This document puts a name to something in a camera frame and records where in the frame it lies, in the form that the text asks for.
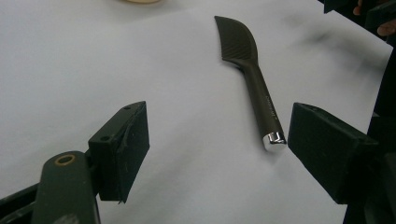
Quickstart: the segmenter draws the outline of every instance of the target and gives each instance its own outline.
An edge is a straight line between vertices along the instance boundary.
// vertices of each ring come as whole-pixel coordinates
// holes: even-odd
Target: spatula handle
[[[269,151],[279,150],[286,146],[286,139],[270,93],[262,77],[262,71],[257,63],[250,63],[243,66],[243,69],[265,149]]]

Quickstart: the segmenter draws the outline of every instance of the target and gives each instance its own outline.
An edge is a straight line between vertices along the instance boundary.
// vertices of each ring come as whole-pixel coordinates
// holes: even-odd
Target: metal ferrule
[[[286,147],[286,139],[283,133],[268,133],[262,139],[267,151],[279,151]]]

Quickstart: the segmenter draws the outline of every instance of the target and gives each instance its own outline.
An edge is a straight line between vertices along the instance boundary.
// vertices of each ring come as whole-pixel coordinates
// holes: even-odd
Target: screw hole
[[[75,155],[64,155],[58,159],[56,159],[55,164],[58,166],[66,166],[72,163],[76,159]]]

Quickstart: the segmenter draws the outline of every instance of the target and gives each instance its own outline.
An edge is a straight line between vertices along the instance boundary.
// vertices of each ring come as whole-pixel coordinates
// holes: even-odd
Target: white surface
[[[214,16],[253,33],[285,134],[292,104],[366,132],[391,48],[309,0],[0,1],[0,198],[50,157],[85,151],[145,100],[151,148],[126,204],[102,223],[342,223],[289,149],[263,151],[242,75],[220,58]]]

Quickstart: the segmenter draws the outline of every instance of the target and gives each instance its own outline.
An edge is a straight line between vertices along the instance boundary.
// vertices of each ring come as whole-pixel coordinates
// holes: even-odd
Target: table surface
[[[102,223],[339,223],[287,148],[267,153],[243,75],[220,58],[214,16],[253,33],[285,134],[294,102],[362,132],[391,47],[310,0],[0,1],[0,198],[147,101],[150,150]]]

